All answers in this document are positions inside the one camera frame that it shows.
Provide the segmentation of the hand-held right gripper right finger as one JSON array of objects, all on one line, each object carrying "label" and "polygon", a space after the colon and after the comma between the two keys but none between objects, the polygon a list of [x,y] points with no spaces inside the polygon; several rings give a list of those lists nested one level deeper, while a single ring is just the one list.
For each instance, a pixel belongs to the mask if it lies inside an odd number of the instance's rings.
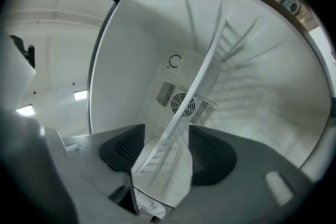
[{"label": "hand-held right gripper right finger", "polygon": [[270,146],[191,125],[191,187],[164,223],[282,223],[313,182]]}]

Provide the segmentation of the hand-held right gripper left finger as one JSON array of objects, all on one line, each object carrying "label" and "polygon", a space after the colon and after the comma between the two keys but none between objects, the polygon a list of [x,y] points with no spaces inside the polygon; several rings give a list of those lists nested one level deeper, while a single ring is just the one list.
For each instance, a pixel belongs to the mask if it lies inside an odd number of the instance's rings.
[{"label": "hand-held right gripper left finger", "polygon": [[86,180],[99,193],[139,215],[131,170],[144,148],[144,124],[67,137],[62,141]]}]

